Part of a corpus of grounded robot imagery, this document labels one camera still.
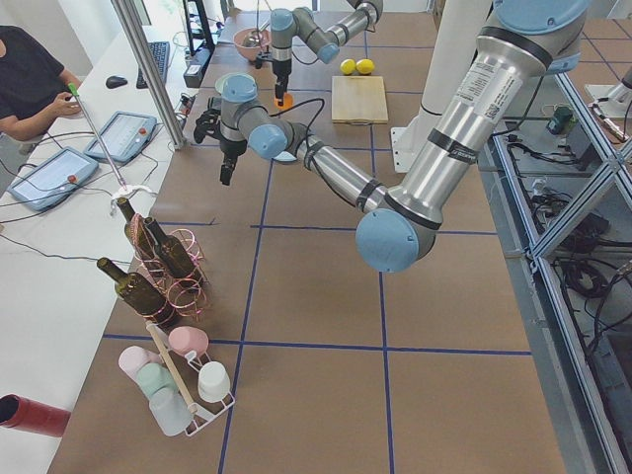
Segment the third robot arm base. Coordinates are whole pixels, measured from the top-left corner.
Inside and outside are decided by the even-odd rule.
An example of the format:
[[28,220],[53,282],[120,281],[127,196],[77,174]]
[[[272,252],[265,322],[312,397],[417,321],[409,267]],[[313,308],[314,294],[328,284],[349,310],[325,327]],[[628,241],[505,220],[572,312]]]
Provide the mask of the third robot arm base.
[[631,112],[631,69],[616,84],[587,84],[585,90],[606,118],[624,119],[626,112]]

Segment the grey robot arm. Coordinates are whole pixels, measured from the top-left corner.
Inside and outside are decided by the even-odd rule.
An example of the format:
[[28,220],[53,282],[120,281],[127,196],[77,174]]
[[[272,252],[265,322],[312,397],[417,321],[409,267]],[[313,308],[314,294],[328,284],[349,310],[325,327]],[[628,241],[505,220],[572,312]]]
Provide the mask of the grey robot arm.
[[315,22],[312,11],[305,7],[292,11],[282,8],[272,10],[271,43],[267,52],[259,54],[257,59],[272,64],[278,106],[283,106],[285,102],[295,38],[301,39],[318,60],[328,64],[353,37],[374,27],[383,13],[383,2],[379,0],[349,1],[349,4],[354,10],[327,30]]
[[403,181],[391,188],[347,161],[307,125],[270,115],[247,74],[222,79],[219,95],[197,119],[194,138],[218,140],[223,184],[247,150],[268,160],[289,153],[362,212],[355,243],[364,261],[381,272],[401,272],[433,247],[443,205],[524,82],[577,65],[588,7],[585,1],[494,2],[476,39],[475,60]]

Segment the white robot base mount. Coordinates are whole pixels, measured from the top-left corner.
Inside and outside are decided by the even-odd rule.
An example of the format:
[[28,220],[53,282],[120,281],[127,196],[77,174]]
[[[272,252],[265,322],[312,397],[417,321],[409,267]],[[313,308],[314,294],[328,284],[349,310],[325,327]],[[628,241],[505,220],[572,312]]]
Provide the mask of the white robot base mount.
[[437,26],[430,69],[419,111],[405,127],[391,129],[394,170],[406,173],[469,70],[476,38],[492,10],[488,0],[446,0],[434,3]]

